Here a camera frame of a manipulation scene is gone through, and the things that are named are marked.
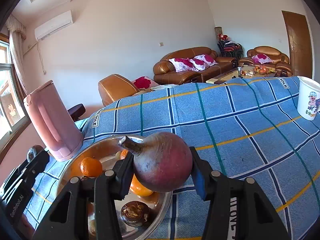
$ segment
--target red flower pattern pillow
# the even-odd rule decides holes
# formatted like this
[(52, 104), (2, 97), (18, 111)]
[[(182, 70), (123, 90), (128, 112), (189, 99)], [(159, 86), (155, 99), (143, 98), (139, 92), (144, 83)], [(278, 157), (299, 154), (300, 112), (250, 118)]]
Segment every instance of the red flower pattern pillow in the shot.
[(189, 61), (195, 66), (195, 68), (199, 71), (205, 70), (209, 67), (207, 63), (205, 63), (203, 60), (199, 60), (196, 58), (189, 59)]
[(255, 63), (265, 64), (265, 63), (273, 63), (271, 58), (269, 58), (266, 54), (258, 54), (252, 57)]
[(139, 77), (138, 79), (132, 81), (132, 83), (139, 89), (148, 89), (159, 85), (147, 76)]
[(198, 71), (188, 59), (172, 58), (172, 59), (169, 59), (169, 61), (174, 65), (176, 72), (180, 72), (184, 70)]
[(208, 54), (202, 54), (199, 56), (195, 56), (194, 58), (204, 61), (205, 63), (208, 64), (209, 67), (217, 64), (217, 62), (213, 59), (213, 57), (211, 57)]

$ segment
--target window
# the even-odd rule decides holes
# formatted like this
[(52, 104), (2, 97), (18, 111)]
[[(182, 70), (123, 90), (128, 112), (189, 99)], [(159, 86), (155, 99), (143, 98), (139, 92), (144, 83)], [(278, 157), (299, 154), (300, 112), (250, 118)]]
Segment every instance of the window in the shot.
[(0, 41), (0, 151), (28, 119), (17, 96), (9, 44)]

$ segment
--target mandarin orange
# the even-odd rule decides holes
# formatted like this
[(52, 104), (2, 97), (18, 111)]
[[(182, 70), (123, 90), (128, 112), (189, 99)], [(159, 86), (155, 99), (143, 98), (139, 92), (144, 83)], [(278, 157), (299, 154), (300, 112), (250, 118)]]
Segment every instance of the mandarin orange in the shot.
[(102, 164), (94, 158), (85, 157), (81, 161), (80, 170), (84, 176), (98, 177), (102, 173)]
[(138, 181), (136, 175), (133, 175), (130, 189), (133, 193), (141, 197), (150, 196), (153, 193), (152, 190), (146, 188)]

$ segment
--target screw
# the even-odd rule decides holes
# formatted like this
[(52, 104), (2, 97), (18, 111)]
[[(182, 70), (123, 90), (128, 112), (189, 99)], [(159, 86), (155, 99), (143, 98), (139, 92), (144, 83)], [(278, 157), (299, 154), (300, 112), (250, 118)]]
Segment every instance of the screw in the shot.
[(73, 177), (73, 178), (71, 178), (71, 180), (70, 180), (70, 182), (72, 183), (72, 184), (75, 184), (75, 183), (77, 183), (79, 181), (79, 178), (78, 177)]
[(251, 177), (247, 177), (245, 179), (249, 184), (253, 184), (255, 182), (254, 178), (251, 178)]
[(104, 175), (111, 177), (113, 174), (115, 174), (115, 172), (113, 170), (107, 170)]
[(211, 171), (211, 175), (214, 177), (219, 177), (221, 175), (220, 171)]

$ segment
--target beige curtain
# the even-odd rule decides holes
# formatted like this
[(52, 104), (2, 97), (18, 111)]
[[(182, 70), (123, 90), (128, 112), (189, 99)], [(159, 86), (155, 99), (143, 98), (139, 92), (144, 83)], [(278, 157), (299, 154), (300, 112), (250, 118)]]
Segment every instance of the beige curtain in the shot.
[(23, 92), (28, 94), (25, 86), (25, 73), (22, 66), (22, 42), (26, 38), (26, 28), (12, 15), (9, 16), (5, 25), (9, 30), (9, 46), (13, 65)]

